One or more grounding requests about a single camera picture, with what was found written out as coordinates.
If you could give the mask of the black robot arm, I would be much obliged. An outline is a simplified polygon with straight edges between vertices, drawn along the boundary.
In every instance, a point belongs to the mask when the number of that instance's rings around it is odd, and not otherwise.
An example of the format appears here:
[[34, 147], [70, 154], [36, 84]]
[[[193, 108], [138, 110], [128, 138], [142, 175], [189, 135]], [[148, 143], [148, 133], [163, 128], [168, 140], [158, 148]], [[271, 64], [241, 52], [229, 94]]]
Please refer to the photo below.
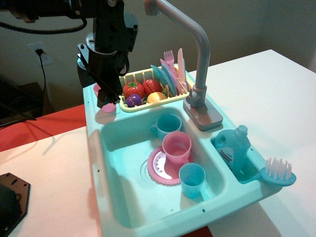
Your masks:
[[56, 35], [84, 29], [87, 19], [93, 19], [93, 31], [86, 43], [79, 46], [80, 56], [89, 80], [82, 80], [86, 87], [93, 82], [100, 86], [97, 106], [120, 101], [123, 89], [119, 78], [129, 71], [128, 54], [134, 48], [138, 33], [136, 17], [124, 11], [121, 0], [2, 0], [1, 10], [9, 11], [15, 18], [34, 23], [41, 17], [67, 16], [81, 19], [77, 27], [56, 30], [34, 30], [2, 22], [3, 28], [38, 35]]

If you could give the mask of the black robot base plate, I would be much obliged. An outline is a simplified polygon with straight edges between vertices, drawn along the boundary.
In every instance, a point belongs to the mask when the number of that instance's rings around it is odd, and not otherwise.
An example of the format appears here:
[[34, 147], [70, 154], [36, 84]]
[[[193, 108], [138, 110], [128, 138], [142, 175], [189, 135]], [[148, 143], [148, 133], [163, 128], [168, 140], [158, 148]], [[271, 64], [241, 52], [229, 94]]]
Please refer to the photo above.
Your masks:
[[5, 173], [0, 176], [0, 235], [7, 237], [28, 213], [31, 184]]

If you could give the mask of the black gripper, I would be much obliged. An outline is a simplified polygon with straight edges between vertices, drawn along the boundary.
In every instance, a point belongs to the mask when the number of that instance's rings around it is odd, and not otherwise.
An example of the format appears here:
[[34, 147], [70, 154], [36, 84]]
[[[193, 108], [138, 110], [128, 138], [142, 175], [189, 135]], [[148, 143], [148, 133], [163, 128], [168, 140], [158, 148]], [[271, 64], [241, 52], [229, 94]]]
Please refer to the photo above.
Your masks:
[[119, 103], [122, 92], [119, 78], [129, 71], [128, 53], [120, 51], [101, 53], [84, 43], [78, 44], [78, 50], [77, 69], [81, 86], [87, 87], [97, 83], [99, 108], [109, 103], [103, 88], [109, 91], [112, 104]]

